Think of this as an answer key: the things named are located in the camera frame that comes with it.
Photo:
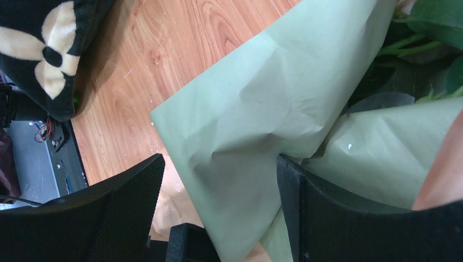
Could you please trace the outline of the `aluminium front frame rail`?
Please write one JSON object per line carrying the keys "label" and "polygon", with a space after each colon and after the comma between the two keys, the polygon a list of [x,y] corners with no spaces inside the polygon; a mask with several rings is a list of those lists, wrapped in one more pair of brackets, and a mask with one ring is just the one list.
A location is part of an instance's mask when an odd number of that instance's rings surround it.
{"label": "aluminium front frame rail", "polygon": [[48,146],[36,142],[37,127],[29,121],[14,121],[6,132],[13,141],[13,153],[22,198],[45,203],[60,197]]}

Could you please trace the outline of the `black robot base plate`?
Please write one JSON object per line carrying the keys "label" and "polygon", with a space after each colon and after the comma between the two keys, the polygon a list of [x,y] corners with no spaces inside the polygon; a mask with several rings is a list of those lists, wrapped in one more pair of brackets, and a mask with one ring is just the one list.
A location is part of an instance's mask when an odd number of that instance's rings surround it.
{"label": "black robot base plate", "polygon": [[59,195],[72,194],[89,186],[71,121],[51,120],[46,140]]}

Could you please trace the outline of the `black floral plush blanket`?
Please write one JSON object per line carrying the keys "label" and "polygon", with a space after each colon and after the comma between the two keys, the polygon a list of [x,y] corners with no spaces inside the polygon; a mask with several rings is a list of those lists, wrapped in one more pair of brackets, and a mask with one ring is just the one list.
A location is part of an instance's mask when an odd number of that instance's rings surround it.
{"label": "black floral plush blanket", "polygon": [[1,1],[1,70],[46,113],[75,116],[82,53],[114,1]]}

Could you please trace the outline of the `pink fake flower bouquet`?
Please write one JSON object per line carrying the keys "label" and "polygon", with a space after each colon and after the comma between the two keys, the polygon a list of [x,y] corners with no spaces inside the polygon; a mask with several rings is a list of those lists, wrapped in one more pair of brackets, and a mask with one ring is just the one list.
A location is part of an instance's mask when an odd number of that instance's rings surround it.
{"label": "pink fake flower bouquet", "polygon": [[384,44],[346,110],[455,97],[462,97],[462,1],[398,1]]}

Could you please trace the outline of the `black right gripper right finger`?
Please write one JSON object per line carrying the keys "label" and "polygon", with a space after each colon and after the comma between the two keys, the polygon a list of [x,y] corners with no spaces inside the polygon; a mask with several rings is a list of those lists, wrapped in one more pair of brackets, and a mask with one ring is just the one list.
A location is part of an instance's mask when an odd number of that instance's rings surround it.
{"label": "black right gripper right finger", "polygon": [[361,197],[277,158],[294,261],[462,261],[462,201],[422,211]]}

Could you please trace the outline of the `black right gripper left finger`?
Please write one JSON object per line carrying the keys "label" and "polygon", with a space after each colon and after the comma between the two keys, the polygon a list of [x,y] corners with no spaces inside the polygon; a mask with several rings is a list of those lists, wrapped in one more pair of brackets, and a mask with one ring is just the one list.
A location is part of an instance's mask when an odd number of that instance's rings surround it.
{"label": "black right gripper left finger", "polygon": [[143,261],[164,168],[155,154],[38,207],[1,211],[1,261]]}

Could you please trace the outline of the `green and peach wrapping paper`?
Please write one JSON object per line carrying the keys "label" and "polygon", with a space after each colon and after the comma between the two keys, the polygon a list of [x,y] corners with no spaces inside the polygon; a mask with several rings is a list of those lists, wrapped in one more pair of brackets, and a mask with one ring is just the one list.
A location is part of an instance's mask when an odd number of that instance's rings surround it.
{"label": "green and peach wrapping paper", "polygon": [[302,1],[151,112],[222,261],[260,242],[290,261],[280,153],[362,197],[409,209],[462,98],[342,114],[394,1]]}

